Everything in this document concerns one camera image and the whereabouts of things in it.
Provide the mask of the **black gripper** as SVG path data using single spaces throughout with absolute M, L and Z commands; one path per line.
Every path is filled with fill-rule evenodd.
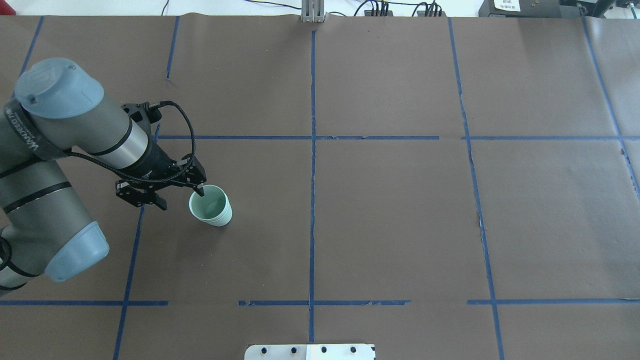
M 167 201 L 156 191 L 169 186 L 188 187 L 199 197 L 205 196 L 206 171 L 197 157 L 188 153 L 179 161 L 173 160 L 155 141 L 149 141 L 141 159 L 122 172 L 144 180 L 116 182 L 116 196 L 133 207 L 150 205 L 166 211 Z

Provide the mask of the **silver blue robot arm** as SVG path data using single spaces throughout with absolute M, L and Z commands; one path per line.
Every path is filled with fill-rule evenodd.
M 110 246 L 58 162 L 76 157 L 119 177 L 116 195 L 133 207 L 166 210 L 158 191 L 188 187 L 204 195 L 206 172 L 190 153 L 174 160 L 151 126 L 173 101 L 119 104 L 98 80 L 66 58 L 25 71 L 1 107 L 0 289 L 7 296 L 41 275 L 62 282 L 104 259 Z

